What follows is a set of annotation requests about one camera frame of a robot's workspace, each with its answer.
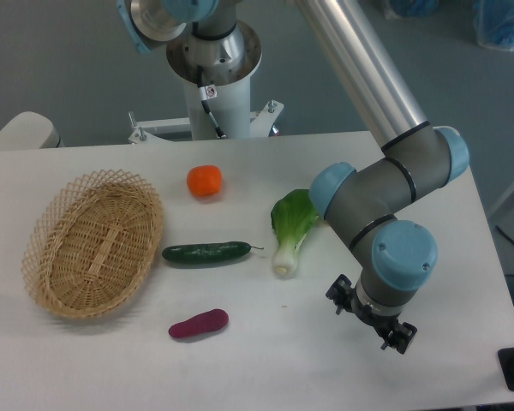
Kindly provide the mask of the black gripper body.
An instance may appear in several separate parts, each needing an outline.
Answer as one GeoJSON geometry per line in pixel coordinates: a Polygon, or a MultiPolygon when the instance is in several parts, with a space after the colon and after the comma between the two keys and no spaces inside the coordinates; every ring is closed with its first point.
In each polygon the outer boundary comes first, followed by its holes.
{"type": "Polygon", "coordinates": [[[398,324],[397,315],[384,316],[375,313],[372,306],[359,300],[356,291],[357,288],[349,291],[347,311],[353,313],[365,325],[374,328],[379,335],[389,335],[398,324]]]}

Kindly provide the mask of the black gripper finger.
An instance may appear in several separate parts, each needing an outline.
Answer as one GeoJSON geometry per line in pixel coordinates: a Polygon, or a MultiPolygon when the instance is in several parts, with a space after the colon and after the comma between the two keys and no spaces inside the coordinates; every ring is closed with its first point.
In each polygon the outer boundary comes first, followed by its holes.
{"type": "Polygon", "coordinates": [[[352,312],[352,282],[341,274],[326,291],[326,298],[333,302],[336,314],[352,312]]]}
{"type": "Polygon", "coordinates": [[[406,322],[400,324],[394,320],[379,328],[379,336],[383,339],[380,348],[393,348],[399,354],[405,354],[416,333],[417,328],[414,325],[406,322]]]}

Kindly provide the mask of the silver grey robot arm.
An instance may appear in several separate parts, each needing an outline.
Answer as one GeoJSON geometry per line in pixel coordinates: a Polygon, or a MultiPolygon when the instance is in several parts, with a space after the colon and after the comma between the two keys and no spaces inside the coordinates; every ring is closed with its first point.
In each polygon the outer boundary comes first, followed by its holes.
{"type": "MultiPolygon", "coordinates": [[[[260,64],[260,41],[238,20],[235,2],[119,1],[116,7],[139,52],[165,47],[185,86],[194,140],[256,133],[248,82],[260,64]]],[[[460,176],[468,147],[457,130],[429,124],[357,2],[301,1],[299,8],[383,152],[360,171],[334,164],[311,185],[320,217],[362,266],[356,283],[340,276],[326,295],[404,353],[416,329],[398,316],[427,281],[438,252],[425,228],[396,215],[460,176]]]]}

